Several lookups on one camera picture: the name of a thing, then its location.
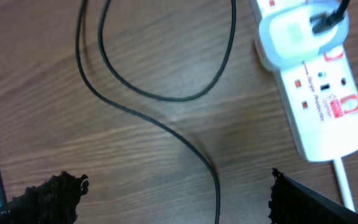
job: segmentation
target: wooden floor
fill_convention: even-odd
[[[212,223],[213,180],[180,141],[97,99],[74,54],[80,0],[0,1],[0,166],[6,194],[24,193],[67,170],[87,174],[77,223]],[[177,130],[217,167],[221,223],[270,223],[267,202],[279,168],[339,200],[333,168],[297,155],[272,75],[253,47],[249,0],[237,1],[232,54],[204,97],[166,103],[140,96],[104,65],[96,39],[104,1],[86,15],[86,73],[123,105]],[[347,54],[358,86],[358,0],[349,8]],[[185,96],[210,82],[229,38],[229,0],[111,3],[106,51],[128,81],[152,93]],[[358,152],[345,158],[358,211]]]

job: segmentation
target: red switch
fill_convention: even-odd
[[[301,87],[301,81],[300,81],[300,80],[296,80],[296,81],[295,81],[295,86],[296,86],[297,88]]]
[[[303,107],[303,109],[307,109],[308,108],[308,102],[306,102],[306,101],[302,102],[302,107]]]

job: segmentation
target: wooden table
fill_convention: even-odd
[[[0,1],[0,166],[8,199],[67,170],[89,175],[77,223],[212,223],[205,166],[160,128],[103,103],[74,54],[80,1]],[[248,0],[237,1],[229,63],[206,96],[165,103],[108,71],[96,33],[104,1],[90,1],[82,56],[95,87],[177,130],[217,167],[221,223],[270,223],[271,168],[339,200],[333,168],[297,155],[272,75],[253,46]],[[358,86],[358,0],[346,49]],[[212,79],[229,38],[229,0],[113,1],[104,31],[116,70],[153,93],[185,96]],[[358,152],[344,159],[358,211]]]

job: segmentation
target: wood grain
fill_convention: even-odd
[[[271,74],[261,67],[248,0],[237,1],[232,54],[218,84],[188,103],[128,90],[109,73],[96,32],[104,1],[86,15],[86,73],[109,98],[184,135],[215,164],[221,223],[270,223],[277,167],[339,200],[330,164],[296,154]],[[202,163],[158,127],[93,96],[75,62],[80,1],[0,1],[0,166],[8,197],[67,170],[90,177],[77,223],[212,223],[214,187]],[[358,86],[358,0],[349,8],[347,54]],[[229,38],[228,0],[113,1],[106,51],[128,81],[152,93],[196,93],[218,70]],[[358,152],[345,158],[358,211]]]

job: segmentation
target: extension cord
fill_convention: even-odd
[[[268,16],[312,3],[310,0],[250,2],[258,25]],[[277,66],[272,67],[261,56],[266,49],[258,41],[256,38],[255,46],[263,65],[274,70],[299,155],[310,162],[333,161],[344,203],[355,211],[341,158],[358,150],[358,91],[343,45],[301,63],[298,60],[295,66],[275,70]]]

